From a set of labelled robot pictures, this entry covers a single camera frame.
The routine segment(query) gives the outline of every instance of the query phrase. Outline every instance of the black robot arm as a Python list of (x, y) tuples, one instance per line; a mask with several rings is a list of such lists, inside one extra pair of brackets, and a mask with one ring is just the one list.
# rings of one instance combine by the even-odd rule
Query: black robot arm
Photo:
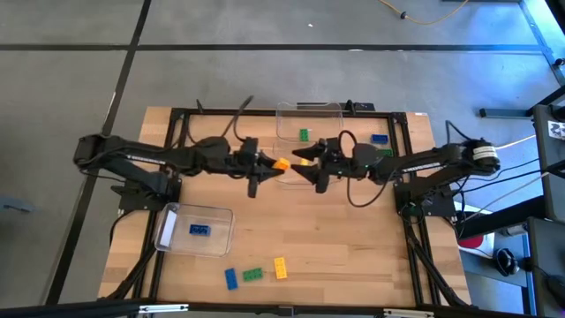
[(224, 137), (208, 137), (190, 147), (161, 148), (95, 134), (79, 139), (73, 161), (81, 170), (105, 169), (116, 173), (158, 196), (171, 195), (167, 174), (143, 170), (132, 161), (164, 165), (189, 177), (205, 171), (247, 178), (248, 196), (254, 198), (260, 182), (284, 173), (272, 168), (275, 160), (258, 152), (258, 143), (257, 139), (247, 137), (241, 148), (231, 153)]
[(292, 154), (311, 161), (318, 159), (317, 164), (312, 166), (291, 166), (315, 185), (316, 193), (326, 192), (329, 176), (368, 178), (375, 184), (382, 185), (400, 178), (405, 173), (440, 169), (429, 177), (415, 177), (410, 182), (398, 184), (406, 193), (407, 200), (418, 203), (426, 201), (426, 195), (439, 187), (448, 186), (470, 175), (489, 176), (500, 168), (494, 147), (484, 140), (447, 144), (401, 157), (383, 156), (373, 145), (357, 143), (352, 149), (352, 157), (349, 158), (343, 154), (339, 139), (329, 138), (321, 139), (309, 148), (294, 150)]

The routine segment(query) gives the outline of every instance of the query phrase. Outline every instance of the toy block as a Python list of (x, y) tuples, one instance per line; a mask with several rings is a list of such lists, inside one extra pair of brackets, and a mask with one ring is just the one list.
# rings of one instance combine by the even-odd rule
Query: toy block
[(234, 269), (226, 269), (226, 283), (228, 284), (228, 291), (237, 289), (236, 271)]
[(210, 227), (207, 225), (191, 224), (189, 233), (192, 235), (210, 236)]
[(273, 164), (274, 169), (287, 170), (289, 167), (290, 167), (290, 161), (284, 158), (279, 158), (279, 160), (277, 160), (276, 163)]
[(244, 282), (251, 282), (253, 280), (257, 280), (261, 278), (263, 278), (262, 268), (250, 269), (244, 272)]
[(308, 141), (308, 130), (300, 129), (300, 141)]
[(287, 277), (286, 265), (284, 264), (284, 257), (275, 258), (275, 273), (276, 273), (276, 279), (283, 279)]
[(386, 145), (388, 143), (388, 136), (387, 135), (379, 135), (379, 134), (372, 134), (371, 135), (371, 142), (381, 145)]
[(393, 156), (392, 149), (378, 149), (377, 153), (383, 156)]

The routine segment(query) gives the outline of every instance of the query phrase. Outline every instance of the gray floor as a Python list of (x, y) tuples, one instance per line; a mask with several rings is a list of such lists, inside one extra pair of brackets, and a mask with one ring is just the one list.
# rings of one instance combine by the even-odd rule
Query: gray floor
[[(141, 4), (0, 0), (0, 43), (128, 43)], [(439, 0), (394, 4), (420, 19), (457, 6)], [(552, 36), (562, 41), (561, 33)], [(373, 0), (154, 1), (141, 42), (536, 44), (517, 4), (470, 3), (441, 24), (416, 26)], [(0, 52), (0, 193), (38, 207), (32, 214), (0, 214), (0, 307), (41, 303), (83, 180), (71, 161), (76, 140), (100, 130), (123, 61), (121, 52)], [(374, 102), (378, 110), (427, 112), (437, 144), (445, 143), (443, 122), (450, 119), (500, 145), (533, 134), (531, 122), (479, 119), (477, 110), (529, 108), (557, 87), (540, 54), (143, 52), (135, 57), (113, 133), (137, 138), (146, 106), (193, 107), (199, 98), (206, 107), (235, 107), (254, 94), (251, 107), (352, 99)], [(499, 155), (503, 168), (531, 160), (535, 140)], [(508, 176), (536, 168), (533, 163)], [(466, 199), (481, 207), (526, 179)], [(97, 183), (64, 302), (96, 297), (117, 212), (110, 184)], [(492, 210), (540, 193), (541, 186), (532, 185)], [(514, 300), (480, 298), (481, 291), (494, 295), (507, 286), (468, 280), (474, 303), (516, 311)]]

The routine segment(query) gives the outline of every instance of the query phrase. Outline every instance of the clear plastic container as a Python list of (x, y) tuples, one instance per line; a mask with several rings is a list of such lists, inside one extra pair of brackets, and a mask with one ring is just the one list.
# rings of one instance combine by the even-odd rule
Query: clear plastic container
[[(174, 254), (222, 257), (230, 250), (234, 221), (233, 213), (226, 208), (168, 203), (159, 215), (155, 248)], [(194, 225), (207, 233), (191, 233)]]
[[(308, 130), (308, 141), (300, 140), (300, 130)], [(273, 144), (273, 157), (275, 159), (285, 158), (291, 164), (301, 164), (301, 158), (292, 154), (292, 150), (308, 148), (320, 138), (327, 139), (337, 137), (343, 129), (342, 107), (337, 102), (326, 104), (289, 104), (279, 102), (276, 105), (276, 140)], [(294, 170), (286, 170), (284, 174), (278, 176), (276, 181), (289, 185), (289, 189), (312, 184), (297, 174)], [(332, 177), (330, 183), (339, 181)]]

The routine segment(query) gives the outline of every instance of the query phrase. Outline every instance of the wooden tabletop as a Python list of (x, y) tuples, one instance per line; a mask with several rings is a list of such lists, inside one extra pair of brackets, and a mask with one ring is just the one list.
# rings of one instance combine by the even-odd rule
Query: wooden tabletop
[[(162, 146), (169, 115), (170, 108), (148, 108), (139, 141)], [(413, 151), (433, 147), (427, 115), (407, 116)], [(218, 135), (229, 120), (224, 116), (191, 116), (192, 136), (199, 140)], [(335, 136), (335, 130), (325, 127), (323, 121), (297, 120), (304, 120), (299, 124), (311, 129), (313, 138), (318, 134)], [(354, 132), (359, 142), (368, 142), (372, 133), (388, 134), (384, 119), (344, 118), (343, 128)], [(284, 148), (276, 143), (274, 117), (241, 117), (237, 129), (242, 136), (259, 138), (260, 148), (267, 155), (274, 155), (274, 151), (279, 154)], [(396, 131), (403, 149), (400, 127)], [(231, 131), (226, 137), (234, 148), (240, 144)], [(344, 149), (351, 146), (349, 140), (343, 142)], [(247, 197), (244, 180), (206, 173), (184, 178), (182, 203), (233, 211), (233, 242), (222, 258), (165, 254), (157, 298), (208, 303), (415, 306), (402, 220), (396, 214), (391, 186), (369, 207), (353, 208), (347, 202), (345, 181), (317, 194), (312, 185), (297, 185), (298, 178), (291, 174), (284, 177), (262, 183), (255, 199)], [(378, 191), (370, 181), (351, 182), (355, 202), (369, 201)], [(435, 265), (457, 295), (470, 302), (453, 229), (440, 218), (427, 217), (426, 221)], [(138, 260), (146, 224), (147, 212), (139, 211), (117, 225), (100, 296), (113, 292)], [(288, 278), (283, 280), (277, 280), (274, 273), (273, 260), (280, 256), (285, 258), (288, 270)], [(264, 278), (244, 282), (242, 272), (258, 267), (263, 268)], [(430, 302), (426, 272), (421, 264), (419, 267), (425, 300)], [(235, 291), (226, 288), (224, 270), (229, 268), (237, 272), (239, 288)], [(147, 295), (152, 272), (150, 263), (143, 295)]]

